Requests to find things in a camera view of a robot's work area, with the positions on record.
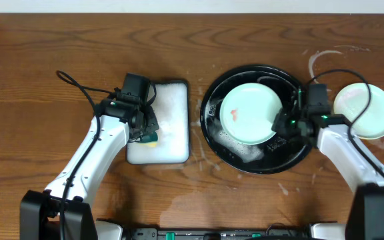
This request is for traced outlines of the green yellow sponge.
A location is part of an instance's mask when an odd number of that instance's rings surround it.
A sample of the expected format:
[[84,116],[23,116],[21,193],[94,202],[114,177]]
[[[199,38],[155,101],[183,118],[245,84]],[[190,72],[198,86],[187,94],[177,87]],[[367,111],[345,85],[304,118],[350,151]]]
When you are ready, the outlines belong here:
[[156,147],[158,139],[159,139],[159,137],[158,137],[157,132],[153,131],[148,135],[142,136],[142,138],[140,138],[140,140],[139,140],[139,143],[146,145],[146,146],[149,146],[149,147]]

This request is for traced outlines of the mint green plate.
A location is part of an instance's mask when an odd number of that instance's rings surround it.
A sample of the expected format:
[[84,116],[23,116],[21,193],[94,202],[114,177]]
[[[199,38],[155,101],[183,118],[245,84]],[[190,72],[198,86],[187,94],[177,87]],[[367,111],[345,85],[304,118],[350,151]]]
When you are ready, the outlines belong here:
[[282,102],[274,90],[260,83],[245,83],[225,96],[219,120],[228,136],[242,144],[256,145],[275,135],[272,126],[281,109]]
[[[353,125],[360,135],[384,137],[384,91],[370,85],[371,102],[368,109]],[[368,89],[364,83],[353,83],[344,87],[336,95],[333,110],[344,115],[349,121],[354,120],[368,102]]]

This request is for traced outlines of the yellow plate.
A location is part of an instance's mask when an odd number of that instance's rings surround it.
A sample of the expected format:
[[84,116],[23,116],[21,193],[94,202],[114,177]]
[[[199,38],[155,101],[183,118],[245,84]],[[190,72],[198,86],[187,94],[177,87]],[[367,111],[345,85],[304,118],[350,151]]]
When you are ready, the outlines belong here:
[[365,140],[372,140],[372,139],[377,139],[378,138],[378,136],[376,136],[376,135],[360,135],[360,134],[358,134],[356,132],[352,132],[351,136],[353,138],[360,138],[360,139],[365,139]]

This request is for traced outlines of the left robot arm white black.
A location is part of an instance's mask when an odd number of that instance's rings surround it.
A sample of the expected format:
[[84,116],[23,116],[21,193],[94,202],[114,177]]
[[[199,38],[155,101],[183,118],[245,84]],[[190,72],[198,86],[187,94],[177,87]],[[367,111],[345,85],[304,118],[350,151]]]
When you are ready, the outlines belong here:
[[21,239],[122,239],[122,226],[94,220],[91,206],[118,152],[156,132],[151,105],[134,97],[94,105],[90,128],[66,167],[44,191],[29,190],[22,198]]

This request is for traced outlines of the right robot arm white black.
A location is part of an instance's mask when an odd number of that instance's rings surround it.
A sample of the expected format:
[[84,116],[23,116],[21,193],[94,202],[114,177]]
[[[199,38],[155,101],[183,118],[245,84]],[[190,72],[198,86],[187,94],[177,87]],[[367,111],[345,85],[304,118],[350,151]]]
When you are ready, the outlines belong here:
[[384,165],[354,136],[344,116],[281,109],[272,130],[318,149],[347,182],[354,199],[346,239],[384,239]]

